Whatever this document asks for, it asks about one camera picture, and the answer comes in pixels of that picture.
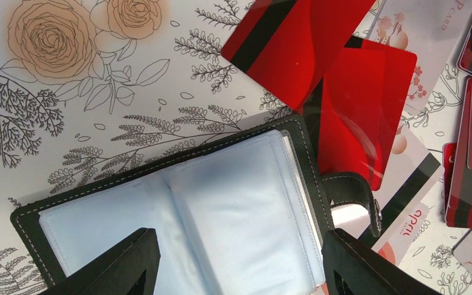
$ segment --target rose illustration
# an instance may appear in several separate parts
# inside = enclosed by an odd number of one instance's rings
[[[64,84],[88,76],[96,29],[75,0],[23,0],[8,29],[10,49],[40,82]]]
[[[144,39],[160,28],[159,0],[105,0],[91,12],[92,22],[121,39]]]

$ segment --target snap strap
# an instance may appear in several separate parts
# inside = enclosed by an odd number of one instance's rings
[[[370,229],[373,236],[379,237],[382,229],[381,210],[366,179],[352,172],[322,175],[321,178],[331,208],[349,204],[363,206],[370,215]]]

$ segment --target fern drawing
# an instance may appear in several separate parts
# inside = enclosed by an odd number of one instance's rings
[[[16,248],[0,250],[0,295],[32,295],[46,285],[28,256],[17,256]]]
[[[33,94],[18,82],[0,72],[0,162],[5,168],[15,168],[22,156],[37,155],[44,129],[56,137],[64,127],[58,100],[50,90]]]
[[[178,111],[181,116],[172,121],[141,115],[125,116],[128,123],[119,126],[122,133],[111,138],[111,141],[121,141],[129,147],[123,153],[106,156],[102,149],[93,146],[71,149],[63,156],[64,168],[53,172],[48,178],[48,183],[54,185],[51,193],[118,175],[163,156],[240,132],[242,128],[239,123],[246,114],[244,110],[236,111],[216,105],[206,109],[191,106],[179,108]],[[198,133],[182,134],[183,125],[196,126]],[[162,156],[144,158],[145,149],[163,144],[166,150]]]
[[[248,10],[253,2],[251,1],[244,10]],[[210,25],[227,30],[235,28],[242,21],[238,1],[223,0],[221,4],[215,4],[214,8],[216,11],[196,8],[195,12],[198,17]],[[220,64],[222,44],[220,38],[212,33],[193,29],[189,31],[188,37],[175,38],[175,44],[175,51],[204,61],[198,66],[192,66],[191,79],[212,82],[211,92],[213,94],[220,92],[222,87],[228,88],[229,83],[232,82],[232,75],[238,73],[232,64],[227,62],[225,62],[226,65]]]
[[[265,122],[274,121],[292,114],[292,109],[287,107],[281,100],[266,90],[263,90],[263,92],[263,96],[260,98],[259,109],[266,109],[269,112],[269,116],[265,117]]]

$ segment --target black card holder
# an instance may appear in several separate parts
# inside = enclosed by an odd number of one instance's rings
[[[330,295],[438,295],[342,229],[324,237],[324,272]]]
[[[323,239],[325,232],[334,228],[330,211],[330,202],[332,201],[336,206],[348,203],[358,203],[364,206],[371,216],[371,230],[374,235],[379,235],[380,215],[366,180],[353,173],[321,177],[318,173],[304,120],[302,116],[297,114],[179,152],[112,178],[23,206],[12,213],[10,217],[12,224],[30,252],[33,261],[39,267],[47,285],[58,285],[66,279],[66,275],[39,223],[40,212],[120,186],[165,168],[210,155],[271,130],[286,132],[290,137],[291,148],[296,156],[299,173],[304,180],[308,203],[320,233],[320,240]]]
[[[42,295],[151,295],[160,260],[154,229],[138,229]]]

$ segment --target branch illustration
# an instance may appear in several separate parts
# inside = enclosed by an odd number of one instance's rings
[[[0,74],[0,161],[5,168],[15,168],[22,155],[37,155],[42,139],[40,129],[57,137],[64,129],[59,100],[51,90],[36,95],[18,82]]]
[[[244,10],[250,9],[254,1],[251,1]],[[214,27],[232,29],[240,24],[240,8],[236,0],[223,0],[222,4],[215,4],[216,12],[209,12],[204,9],[196,8],[195,12],[202,17],[205,22]],[[211,92],[219,93],[222,87],[228,88],[232,82],[232,75],[237,74],[238,70],[231,64],[220,65],[219,57],[221,55],[220,39],[214,34],[207,34],[198,29],[190,30],[189,37],[175,38],[175,51],[183,55],[198,57],[207,63],[198,66],[192,66],[192,80],[199,78],[200,82],[212,82]]]
[[[454,107],[462,104],[462,100],[459,98],[458,93],[458,69],[453,66],[450,68],[449,65],[445,65],[444,71],[441,74],[441,80],[444,82],[444,85],[446,85],[451,94],[453,94],[455,101],[450,102],[441,92],[432,91],[432,97],[430,97],[422,111],[414,116],[401,116],[401,121],[407,128],[427,127],[430,120],[430,114],[440,112],[446,107]]]
[[[449,267],[451,265],[451,257],[453,257],[451,247],[439,245],[435,249],[435,253],[431,254],[430,265],[439,269]]]
[[[261,97],[261,104],[259,109],[266,109],[269,111],[270,116],[265,117],[265,122],[277,120],[279,118],[292,114],[292,109],[287,107],[277,97],[273,96],[267,90],[263,90],[263,96]]]
[[[243,118],[243,111],[216,105],[207,109],[179,108],[178,111],[182,116],[172,122],[141,115],[125,116],[124,119],[130,124],[120,125],[119,129],[123,133],[111,138],[111,141],[122,141],[131,148],[120,154],[104,156],[102,149],[92,146],[71,149],[63,156],[62,165],[66,168],[48,177],[48,183],[54,185],[51,193],[73,186],[80,187],[91,180],[105,179],[160,158],[144,161],[143,151],[147,148],[166,145],[168,147],[163,156],[168,156],[242,130],[238,124]],[[196,125],[199,133],[183,135],[180,133],[182,125]]]
[[[16,256],[15,248],[0,251],[0,294],[10,294],[25,290],[24,295],[35,294],[46,289],[41,274],[26,262],[26,256]]]
[[[442,287],[442,295],[462,295],[472,285],[472,275],[466,271],[463,275],[460,275],[459,280],[456,280],[454,272],[449,275],[443,272],[437,284]]]

